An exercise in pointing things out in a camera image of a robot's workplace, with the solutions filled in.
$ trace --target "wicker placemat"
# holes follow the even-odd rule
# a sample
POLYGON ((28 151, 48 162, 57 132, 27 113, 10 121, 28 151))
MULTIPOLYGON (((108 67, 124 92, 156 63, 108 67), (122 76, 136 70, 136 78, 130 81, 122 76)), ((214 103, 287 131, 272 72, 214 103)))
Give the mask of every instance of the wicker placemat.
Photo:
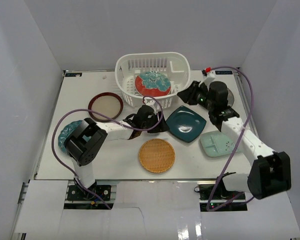
POLYGON ((175 150, 163 139, 154 138, 145 142, 139 150, 141 165, 151 173, 163 173, 175 162, 175 150))

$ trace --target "cable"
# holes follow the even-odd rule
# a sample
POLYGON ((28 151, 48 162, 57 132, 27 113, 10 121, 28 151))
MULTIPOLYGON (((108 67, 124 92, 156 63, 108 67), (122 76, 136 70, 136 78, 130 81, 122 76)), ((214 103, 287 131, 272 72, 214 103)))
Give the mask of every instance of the cable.
POLYGON ((132 129, 132 130, 135 130, 135 131, 150 131, 150 130, 154 129, 156 126, 158 126, 158 124, 159 124, 159 123, 161 122, 161 120, 163 119, 163 117, 164 117, 163 110, 164 110, 164 109, 163 109, 163 107, 161 106, 161 104, 158 102, 158 100, 156 100, 154 97, 152 97, 152 96, 144 96, 144 97, 142 98, 142 100, 144 101, 145 98, 151 98, 151 99, 153 99, 153 100, 159 105, 159 107, 160 107, 160 109, 161 109, 161 112, 162 112, 162 114, 161 114, 161 116, 160 116, 160 118, 159 118, 159 121, 158 121, 155 125, 153 125, 152 127, 148 128, 148 129, 140 129, 140 128, 135 128, 135 127, 132 127, 132 126, 129 126, 129 125, 121 124, 119 121, 114 120, 114 119, 112 119, 112 118, 110 118, 110 117, 108 117, 108 116, 105 116, 105 115, 103 115, 102 113, 99 113, 99 112, 96 112, 96 111, 93 111, 93 110, 89 110, 89 109, 81 108, 81 109, 75 109, 75 110, 72 110, 72 111, 69 111, 68 113, 66 113, 66 114, 58 121, 58 123, 56 124, 55 129, 54 129, 54 131, 53 131, 53 134, 52 134, 52 137, 51 137, 51 149, 52 149, 52 153, 53 153, 54 157, 56 158, 56 160, 57 160, 62 166, 64 166, 66 169, 68 169, 69 171, 71 171, 71 172, 74 174, 75 180, 76 180, 77 183, 82 187, 82 189, 84 189, 86 192, 92 194, 93 196, 97 197, 97 198, 98 198, 98 199, 99 199, 99 200, 100 200, 100 201, 101 201, 108 209, 111 209, 111 208, 109 207, 109 205, 108 205, 108 204, 107 204, 107 203, 106 203, 106 202, 105 202, 98 194, 96 194, 95 192, 92 192, 92 191, 90 191, 88 188, 86 188, 86 187, 83 185, 83 183, 81 182, 81 180, 79 179, 78 174, 77 174, 71 167, 69 167, 68 165, 66 165, 66 164, 58 157, 58 155, 57 155, 57 153, 56 153, 56 149, 55 149, 55 138, 56 138, 57 130, 58 130, 60 124, 62 123, 62 121, 63 121, 67 116, 69 116, 70 114, 73 114, 73 113, 76 113, 76 112, 89 112, 89 113, 93 113, 93 114, 98 114, 99 116, 104 117, 104 118, 106 118, 106 119, 108 119, 108 120, 110 120, 110 121, 112 121, 112 122, 114 122, 114 123, 116 123, 116 124, 118 124, 118 125, 121 125, 121 126, 123 126, 123 127, 125 127, 125 128, 128 128, 128 129, 132 129))
MULTIPOLYGON (((249 113, 248 113, 248 116, 247 116, 247 118, 246 118, 246 120, 245 120, 245 122, 244 122, 244 124, 243 124, 243 129, 242 129, 242 131, 241 131, 241 133, 240 133, 240 135, 239 135, 238 140, 237 140, 236 143, 235 143, 234 149, 232 150, 232 152, 231 152, 231 154, 230 154, 228 160, 226 161, 226 163, 225 163, 225 165, 224 165, 224 167, 223 167, 223 169, 222 169, 220 175, 217 177, 217 179, 216 179, 216 181, 215 181, 215 184, 214 184, 214 186, 213 186, 213 189, 212 189, 212 191, 211 191, 211 193, 210 193, 210 196, 209 196, 209 199, 208 199, 208 203, 207 203, 207 205, 206 205, 206 210, 207 210, 208 212, 214 212, 214 211, 216 211, 216 210, 218 210, 218 209, 224 207, 225 205, 231 203, 233 200, 237 199, 240 195, 243 194, 243 193, 241 192, 241 193, 237 194, 236 196, 234 196, 233 198, 227 200, 225 203, 223 203, 223 204, 221 204, 221 205, 215 207, 214 209, 210 209, 210 203, 211 203, 211 200, 212 200, 212 198, 213 198, 213 196, 214 196, 214 194, 215 194, 215 191, 216 191, 216 189, 217 189, 217 186, 219 185, 219 183, 220 183, 220 181, 221 181, 223 175, 224 175, 225 172, 226 172, 226 169, 228 168, 228 166, 229 166, 229 164, 230 164, 232 158, 234 157, 234 155, 235 155, 235 153, 236 153, 236 151, 237 151, 237 148, 238 148, 238 146, 239 146, 239 143, 240 143, 240 141, 241 141, 241 139, 242 139, 242 137, 243 137, 243 135, 244 135, 245 127, 248 125, 248 123, 249 123, 249 121, 250 121, 250 119, 251 119, 251 116, 252 116, 252 110, 253 110, 254 104, 255 104, 254 91, 253 91, 253 89, 252 89, 251 82, 250 82, 249 78, 247 77, 247 75, 245 75, 241 70, 239 70, 239 69, 237 69, 237 68, 235 68, 235 67, 232 67, 232 66, 218 66, 218 67, 213 67, 213 68, 211 68, 210 70, 212 71, 212 70, 216 70, 216 69, 232 69, 232 70, 238 71, 242 76, 244 76, 244 78, 246 79, 246 81, 247 81, 247 83, 248 83, 248 85, 249 85, 249 89, 250 89, 250 94, 251 94, 251 107, 250 107, 250 111, 249 111, 249 113)), ((253 198, 254 198, 254 197, 250 198, 250 199, 249 199, 248 201, 246 201, 245 203, 249 203, 250 201, 252 201, 253 198)))

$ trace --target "white plastic basket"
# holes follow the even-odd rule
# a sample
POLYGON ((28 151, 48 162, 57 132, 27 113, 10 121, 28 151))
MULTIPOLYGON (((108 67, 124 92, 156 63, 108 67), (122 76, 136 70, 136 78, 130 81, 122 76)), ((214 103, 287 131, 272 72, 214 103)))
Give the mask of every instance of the white plastic basket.
POLYGON ((177 93, 184 90, 190 83, 190 66, 187 59, 177 52, 137 53, 122 56, 115 65, 115 81, 122 91, 124 100, 131 107, 143 104, 135 87, 135 79, 140 73, 159 71, 165 74, 171 83, 170 93, 156 99, 164 109, 171 106, 178 98, 177 93))

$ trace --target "orange woven plate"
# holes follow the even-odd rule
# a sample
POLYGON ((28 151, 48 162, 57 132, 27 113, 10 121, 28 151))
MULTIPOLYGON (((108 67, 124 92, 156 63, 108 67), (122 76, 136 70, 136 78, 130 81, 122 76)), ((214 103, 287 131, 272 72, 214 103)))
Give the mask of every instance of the orange woven plate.
POLYGON ((145 142, 139 150, 141 165, 151 173, 167 171, 175 162, 176 154, 170 143, 154 138, 145 142))

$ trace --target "dark teal plate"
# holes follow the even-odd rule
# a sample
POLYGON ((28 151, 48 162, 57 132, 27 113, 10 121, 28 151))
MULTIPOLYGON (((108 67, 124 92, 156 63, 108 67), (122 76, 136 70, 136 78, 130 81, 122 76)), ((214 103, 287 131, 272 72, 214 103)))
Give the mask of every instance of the dark teal plate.
POLYGON ((202 116, 186 106, 176 109, 166 120, 170 133, 186 143, 195 140, 205 128, 206 123, 207 121, 202 116))

